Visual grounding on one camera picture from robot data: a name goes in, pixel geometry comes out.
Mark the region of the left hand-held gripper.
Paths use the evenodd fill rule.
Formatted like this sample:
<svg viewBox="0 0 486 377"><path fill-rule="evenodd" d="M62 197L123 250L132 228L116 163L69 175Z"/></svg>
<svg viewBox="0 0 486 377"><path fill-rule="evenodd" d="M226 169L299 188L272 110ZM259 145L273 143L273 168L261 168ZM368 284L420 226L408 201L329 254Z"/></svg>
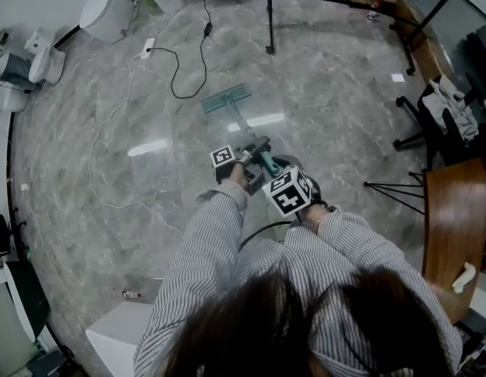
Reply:
<svg viewBox="0 0 486 377"><path fill-rule="evenodd" d="M234 165L240 163L248 182L248 193L255 194L265 181L261 152L269 152L270 149L270 138L261 136L243 147L232 148L226 145L212 151L210 161L216 182L220 185L228 180Z"/></svg>

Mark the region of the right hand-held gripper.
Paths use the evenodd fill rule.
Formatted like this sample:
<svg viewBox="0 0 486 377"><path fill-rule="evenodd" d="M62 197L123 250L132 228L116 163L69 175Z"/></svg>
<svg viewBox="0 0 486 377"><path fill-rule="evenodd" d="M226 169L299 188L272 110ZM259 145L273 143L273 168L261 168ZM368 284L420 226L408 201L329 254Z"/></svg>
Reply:
<svg viewBox="0 0 486 377"><path fill-rule="evenodd" d="M318 183L294 156L273 156L278 172L263 187L271 204L282 217L289 217L312 204L325 204Z"/></svg>

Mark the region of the teal mop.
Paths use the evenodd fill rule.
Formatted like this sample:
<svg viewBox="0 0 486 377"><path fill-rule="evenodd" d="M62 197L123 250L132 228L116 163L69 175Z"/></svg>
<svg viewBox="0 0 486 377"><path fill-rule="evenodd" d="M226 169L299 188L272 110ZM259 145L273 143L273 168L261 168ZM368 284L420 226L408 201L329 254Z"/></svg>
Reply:
<svg viewBox="0 0 486 377"><path fill-rule="evenodd" d="M207 97L201 101L203 112L205 114L215 112L218 109L227 109L228 113L232 115L239 129L249 136L253 142L258 139L257 134L253 131L250 124L242 117L237 107L237 102L251 96L247 84L239 84L237 86L223 90L215 95ZM279 165L274 161L270 155L270 149L266 147L269 143L264 143L264 152L261 154L262 161L267 171L276 176L280 172Z"/></svg>

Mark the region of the person's left forearm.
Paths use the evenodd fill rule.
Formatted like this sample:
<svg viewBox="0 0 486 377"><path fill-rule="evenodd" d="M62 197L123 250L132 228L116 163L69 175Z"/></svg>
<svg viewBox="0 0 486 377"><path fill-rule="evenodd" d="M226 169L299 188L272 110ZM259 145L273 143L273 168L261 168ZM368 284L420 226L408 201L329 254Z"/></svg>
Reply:
<svg viewBox="0 0 486 377"><path fill-rule="evenodd" d="M200 196L202 205L185 231L177 254L189 265L229 273L234 266L248 200L241 163L229 178Z"/></svg>

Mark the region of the person's right forearm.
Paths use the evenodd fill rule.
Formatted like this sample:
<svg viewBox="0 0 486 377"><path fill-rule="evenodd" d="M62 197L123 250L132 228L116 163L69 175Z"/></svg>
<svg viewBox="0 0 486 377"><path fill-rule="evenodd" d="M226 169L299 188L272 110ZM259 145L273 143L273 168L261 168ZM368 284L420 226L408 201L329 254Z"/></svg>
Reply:
<svg viewBox="0 0 486 377"><path fill-rule="evenodd" d="M317 203L304 209L301 219L286 234L288 247L324 258L330 255L365 269L392 268L401 260L399 249L358 215Z"/></svg>

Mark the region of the grey marble floor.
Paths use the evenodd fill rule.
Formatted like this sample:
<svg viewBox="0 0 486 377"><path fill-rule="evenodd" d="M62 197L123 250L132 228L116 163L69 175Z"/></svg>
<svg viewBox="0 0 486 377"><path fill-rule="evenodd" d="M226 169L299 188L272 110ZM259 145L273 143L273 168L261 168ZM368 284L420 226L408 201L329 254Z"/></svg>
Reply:
<svg viewBox="0 0 486 377"><path fill-rule="evenodd" d="M64 44L60 81L14 119L13 202L51 306L59 339L91 377L108 370L86 329L122 300L155 299L195 199L215 186L209 154L240 134L201 101L240 83L240 111L276 154L298 157L324 199L366 218L421 264L422 216L363 186L406 182L421 148L396 106L424 89L387 19L327 2L275 0L276 51L267 0L188 0L179 13L138 6L130 34L113 45L79 31ZM141 59L145 41L150 56ZM405 82L394 82L400 73ZM20 186L28 184L27 191Z"/></svg>

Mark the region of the person's striped shirt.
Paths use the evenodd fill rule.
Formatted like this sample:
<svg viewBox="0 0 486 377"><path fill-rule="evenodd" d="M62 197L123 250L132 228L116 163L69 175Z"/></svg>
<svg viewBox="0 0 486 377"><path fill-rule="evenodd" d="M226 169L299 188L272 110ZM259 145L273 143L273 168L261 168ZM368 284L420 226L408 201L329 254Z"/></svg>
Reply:
<svg viewBox="0 0 486 377"><path fill-rule="evenodd" d="M425 308L437 322L439 342L448 366L455 371L462 356L459 333L452 326L430 286L405 260L404 253L400 252L401 260L392 268L386 268L401 277L423 300ZM174 344L181 323L190 311L211 296L224 293L230 287L238 287L250 277L260 276L277 265L289 267L292 280L302 294L309 292L307 276L315 277L319 287L333 287L351 281L353 271L358 268L337 257L328 255L324 258L270 239L249 243L241 252L237 252L234 266L229 273L189 265L176 255L170 264L165 282L159 289L148 327L137 347L134 356L135 376L152 377L152 373L164 364L166 353Z"/></svg>

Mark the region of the black metal rack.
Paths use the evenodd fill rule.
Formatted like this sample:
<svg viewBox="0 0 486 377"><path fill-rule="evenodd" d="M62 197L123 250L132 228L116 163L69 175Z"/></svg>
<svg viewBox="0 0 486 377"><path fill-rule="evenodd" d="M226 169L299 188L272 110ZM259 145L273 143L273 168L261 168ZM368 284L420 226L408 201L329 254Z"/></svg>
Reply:
<svg viewBox="0 0 486 377"><path fill-rule="evenodd" d="M340 5L347 5L351 9L361 9L367 12L372 11L374 13L379 13L384 16L392 18L393 23L390 24L389 28L396 32L400 40L400 43L404 49L408 61L408 68L406 70L406 73L408 75L413 75L416 71L416 67L412 59L410 44L413 42L416 36L424 30L424 28L428 25L428 23L436 16L436 14L444 7L444 5L449 0L440 0L420 23L396 15L394 12L395 3L383 2L382 5L375 6L375 4L370 5L367 3L354 2L350 0L315 0L315 1L332 2ZM274 43L274 32L273 32L272 0L267 1L266 10L269 18L269 45L265 47L265 50L268 54L274 54L276 48ZM404 37L398 26L398 22L413 27L414 28L413 32L410 33L409 36Z"/></svg>

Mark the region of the black office chair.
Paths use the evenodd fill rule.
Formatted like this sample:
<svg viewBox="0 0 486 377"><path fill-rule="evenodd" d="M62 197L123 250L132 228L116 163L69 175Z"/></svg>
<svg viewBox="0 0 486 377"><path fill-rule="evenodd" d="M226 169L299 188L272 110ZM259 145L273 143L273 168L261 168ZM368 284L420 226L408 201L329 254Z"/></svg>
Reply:
<svg viewBox="0 0 486 377"><path fill-rule="evenodd" d="M410 149L423 141L426 146L426 170L433 169L433 160L437 154L444 164L449 166L486 154L486 123L480 124L479 134L469 143L459 136L459 127L452 119L451 113L445 112L445 128L442 130L424 105L424 99L431 95L432 87L428 85L417 104L412 104L405 96L396 99L398 107L406 107L415 117L421 130L403 140L395 140L393 147L397 151Z"/></svg>

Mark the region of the wooden table black legs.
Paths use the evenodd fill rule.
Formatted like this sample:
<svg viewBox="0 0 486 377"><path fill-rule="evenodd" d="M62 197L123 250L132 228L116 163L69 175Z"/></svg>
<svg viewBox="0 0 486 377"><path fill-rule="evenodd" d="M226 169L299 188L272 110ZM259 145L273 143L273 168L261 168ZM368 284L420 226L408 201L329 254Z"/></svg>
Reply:
<svg viewBox="0 0 486 377"><path fill-rule="evenodd" d="M486 242L486 162L470 159L424 174L409 174L417 182L384 184L364 182L376 192L403 204L393 193L424 200L425 240L422 275L430 284L449 320L455 324L468 312L477 285ZM461 294L452 284L468 262L476 276Z"/></svg>

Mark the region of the grey crumpled clothes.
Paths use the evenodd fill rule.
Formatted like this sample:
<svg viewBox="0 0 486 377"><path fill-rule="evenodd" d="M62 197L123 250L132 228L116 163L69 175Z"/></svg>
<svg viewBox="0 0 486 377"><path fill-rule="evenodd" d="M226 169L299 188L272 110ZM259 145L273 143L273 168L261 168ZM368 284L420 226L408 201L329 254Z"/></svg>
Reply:
<svg viewBox="0 0 486 377"><path fill-rule="evenodd" d="M466 104L465 94L444 75L439 81L430 80L428 86L431 93L422 98L422 103L437 125L445 131L444 110L447 109L457 126L464 142L470 143L478 134L478 123L473 116L471 108Z"/></svg>

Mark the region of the white crumpled cloth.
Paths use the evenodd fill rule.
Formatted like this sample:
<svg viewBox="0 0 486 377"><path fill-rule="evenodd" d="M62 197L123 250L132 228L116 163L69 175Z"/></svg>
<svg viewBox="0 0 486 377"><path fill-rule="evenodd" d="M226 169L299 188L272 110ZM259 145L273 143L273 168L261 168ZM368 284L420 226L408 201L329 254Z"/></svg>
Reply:
<svg viewBox="0 0 486 377"><path fill-rule="evenodd" d="M474 279L476 273L476 267L473 264L466 262L463 266L462 273L455 279L452 284L453 291L456 294L463 293L465 286Z"/></svg>

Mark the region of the white cylindrical bin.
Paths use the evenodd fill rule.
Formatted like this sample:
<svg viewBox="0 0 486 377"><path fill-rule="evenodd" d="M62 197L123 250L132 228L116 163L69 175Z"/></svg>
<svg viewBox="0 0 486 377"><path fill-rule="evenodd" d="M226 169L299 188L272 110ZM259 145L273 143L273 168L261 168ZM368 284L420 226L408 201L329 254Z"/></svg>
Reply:
<svg viewBox="0 0 486 377"><path fill-rule="evenodd" d="M113 44L125 37L132 17L131 0L86 0L79 26L92 37Z"/></svg>

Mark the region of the white cabinet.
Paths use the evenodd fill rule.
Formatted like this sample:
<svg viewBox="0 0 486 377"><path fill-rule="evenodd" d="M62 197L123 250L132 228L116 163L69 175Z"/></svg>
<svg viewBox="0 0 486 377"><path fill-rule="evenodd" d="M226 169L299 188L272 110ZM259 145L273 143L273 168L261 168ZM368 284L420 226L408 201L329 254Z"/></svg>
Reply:
<svg viewBox="0 0 486 377"><path fill-rule="evenodd" d="M134 377L133 356L153 306L124 301L86 329L86 336L113 377Z"/></svg>

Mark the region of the white toilet with tank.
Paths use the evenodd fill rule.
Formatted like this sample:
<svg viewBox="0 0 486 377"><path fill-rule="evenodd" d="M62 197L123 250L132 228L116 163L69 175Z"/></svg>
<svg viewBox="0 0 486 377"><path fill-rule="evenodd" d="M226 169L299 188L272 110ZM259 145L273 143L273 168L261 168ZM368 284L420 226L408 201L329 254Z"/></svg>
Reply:
<svg viewBox="0 0 486 377"><path fill-rule="evenodd" d="M39 27L25 42L26 51L34 55L28 79L33 83L47 82L56 85L64 70L66 53L54 47L52 32Z"/></svg>

